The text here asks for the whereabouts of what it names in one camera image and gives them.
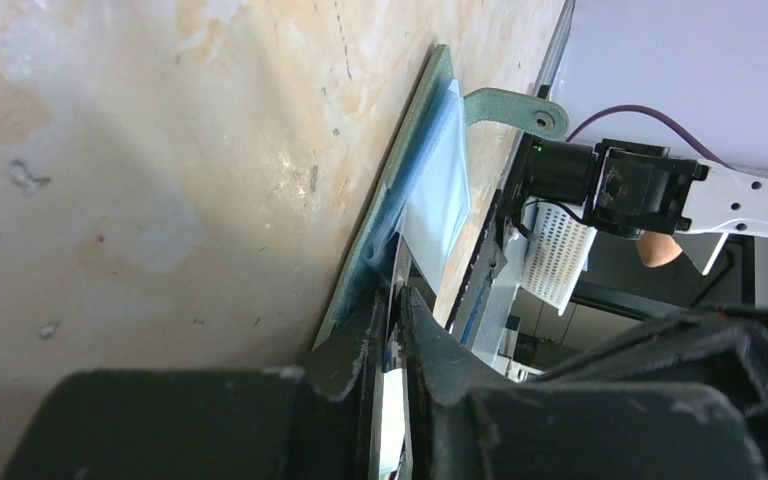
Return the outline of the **green card holder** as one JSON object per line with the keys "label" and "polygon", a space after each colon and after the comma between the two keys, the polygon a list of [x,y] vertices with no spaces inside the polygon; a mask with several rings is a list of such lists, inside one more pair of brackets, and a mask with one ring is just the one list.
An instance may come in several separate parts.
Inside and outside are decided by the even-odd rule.
{"label": "green card holder", "polygon": [[450,47],[434,46],[338,276],[314,341],[316,346],[348,322],[369,291],[391,290],[399,228],[433,154],[450,144],[454,153],[449,164],[465,166],[465,130],[480,122],[508,125],[551,140],[561,138],[569,129],[567,112],[538,96],[493,87],[462,94]]}

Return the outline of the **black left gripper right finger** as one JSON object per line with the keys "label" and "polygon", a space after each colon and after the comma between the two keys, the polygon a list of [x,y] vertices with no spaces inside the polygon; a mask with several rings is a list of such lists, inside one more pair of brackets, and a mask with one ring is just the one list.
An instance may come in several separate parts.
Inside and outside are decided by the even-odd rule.
{"label": "black left gripper right finger", "polygon": [[768,479],[719,391],[687,383],[513,382],[400,296],[410,479]]}

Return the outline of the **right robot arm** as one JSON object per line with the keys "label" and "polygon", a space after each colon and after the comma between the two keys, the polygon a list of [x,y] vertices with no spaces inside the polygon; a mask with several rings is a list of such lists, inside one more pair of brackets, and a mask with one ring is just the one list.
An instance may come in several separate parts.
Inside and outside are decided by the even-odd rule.
{"label": "right robot arm", "polygon": [[628,240],[645,232],[768,238],[768,178],[653,145],[604,139],[590,147],[525,135],[498,221],[526,233],[530,203],[563,207],[574,221]]}

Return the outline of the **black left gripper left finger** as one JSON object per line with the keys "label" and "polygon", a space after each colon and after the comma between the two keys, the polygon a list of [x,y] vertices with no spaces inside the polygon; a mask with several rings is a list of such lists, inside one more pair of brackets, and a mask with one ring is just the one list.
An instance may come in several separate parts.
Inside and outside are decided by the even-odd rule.
{"label": "black left gripper left finger", "polygon": [[45,398],[7,479],[374,479],[387,300],[299,363],[93,370]]}

